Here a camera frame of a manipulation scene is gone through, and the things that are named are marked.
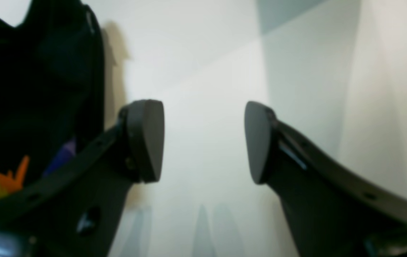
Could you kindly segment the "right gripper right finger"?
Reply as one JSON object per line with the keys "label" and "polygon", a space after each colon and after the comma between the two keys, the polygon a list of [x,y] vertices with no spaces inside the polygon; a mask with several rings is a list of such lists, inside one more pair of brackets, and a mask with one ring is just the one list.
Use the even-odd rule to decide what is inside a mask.
{"label": "right gripper right finger", "polygon": [[254,183],[279,197],[302,257],[407,257],[407,200],[335,162],[272,109],[244,111]]}

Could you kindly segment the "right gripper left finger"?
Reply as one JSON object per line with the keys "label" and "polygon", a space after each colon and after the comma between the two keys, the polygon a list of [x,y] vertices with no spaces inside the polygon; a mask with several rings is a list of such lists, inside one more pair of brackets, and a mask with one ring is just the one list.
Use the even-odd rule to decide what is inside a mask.
{"label": "right gripper left finger", "polygon": [[164,104],[134,101],[74,159],[0,199],[0,257],[106,257],[134,183],[160,180]]}

